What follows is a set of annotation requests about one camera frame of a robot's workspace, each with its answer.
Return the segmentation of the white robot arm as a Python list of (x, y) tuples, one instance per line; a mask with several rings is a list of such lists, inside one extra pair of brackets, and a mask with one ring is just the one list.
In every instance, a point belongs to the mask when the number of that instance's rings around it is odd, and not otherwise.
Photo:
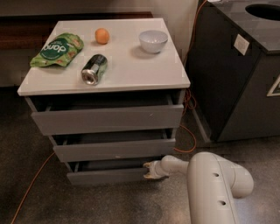
[(246, 168), (211, 152), (197, 153), (188, 162), (167, 155), (143, 166), (149, 169), (147, 179), (185, 176), (192, 224), (240, 224), (235, 200), (254, 189)]

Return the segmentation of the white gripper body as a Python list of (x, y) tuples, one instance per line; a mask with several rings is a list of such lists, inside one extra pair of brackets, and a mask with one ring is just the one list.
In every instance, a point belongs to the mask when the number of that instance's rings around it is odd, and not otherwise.
[(160, 161), (153, 161), (150, 163), (150, 175), (153, 179), (161, 179), (168, 177), (169, 172), (163, 169)]

